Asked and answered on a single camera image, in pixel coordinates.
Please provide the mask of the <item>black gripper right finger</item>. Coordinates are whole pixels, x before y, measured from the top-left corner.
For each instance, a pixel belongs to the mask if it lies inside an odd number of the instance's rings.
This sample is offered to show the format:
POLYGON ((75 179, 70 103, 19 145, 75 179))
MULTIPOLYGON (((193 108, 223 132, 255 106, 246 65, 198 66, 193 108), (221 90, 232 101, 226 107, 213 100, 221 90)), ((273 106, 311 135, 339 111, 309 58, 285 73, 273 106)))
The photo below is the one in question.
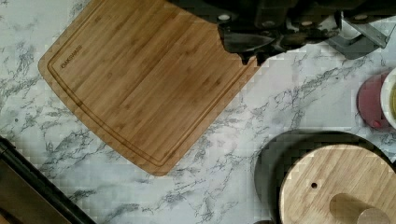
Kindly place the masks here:
POLYGON ((327 43, 348 60, 363 57, 377 49, 384 49, 389 35, 376 29, 371 23, 356 24, 342 19, 341 33, 327 43))

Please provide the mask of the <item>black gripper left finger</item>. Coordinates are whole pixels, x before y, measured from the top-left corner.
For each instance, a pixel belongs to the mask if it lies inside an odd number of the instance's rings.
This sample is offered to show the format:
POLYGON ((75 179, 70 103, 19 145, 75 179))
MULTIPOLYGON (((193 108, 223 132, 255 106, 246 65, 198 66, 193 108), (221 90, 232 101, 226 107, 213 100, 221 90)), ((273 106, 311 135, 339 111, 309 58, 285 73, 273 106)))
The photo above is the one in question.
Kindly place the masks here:
POLYGON ((262 65, 279 53, 274 47, 280 38, 278 30, 260 30, 246 20, 234 20, 230 14, 218 15, 217 26, 223 48, 237 54, 243 65, 247 65, 252 57, 256 58, 257 65, 262 65))

